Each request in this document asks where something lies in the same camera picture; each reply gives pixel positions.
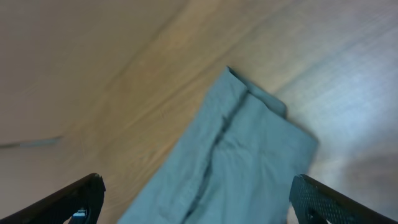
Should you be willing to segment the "grey shorts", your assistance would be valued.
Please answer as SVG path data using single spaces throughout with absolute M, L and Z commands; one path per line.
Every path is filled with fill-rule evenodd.
M 317 140 L 283 102 L 226 68 L 121 223 L 285 223 Z

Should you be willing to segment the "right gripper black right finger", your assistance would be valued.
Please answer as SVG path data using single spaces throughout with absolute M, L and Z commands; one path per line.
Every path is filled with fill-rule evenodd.
M 289 201 L 300 224 L 397 224 L 304 174 L 294 177 Z

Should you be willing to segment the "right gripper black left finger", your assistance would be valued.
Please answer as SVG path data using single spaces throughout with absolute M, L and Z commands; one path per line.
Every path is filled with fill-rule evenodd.
M 106 191 L 103 178 L 92 173 L 36 203 L 1 219 L 1 224 L 96 224 Z

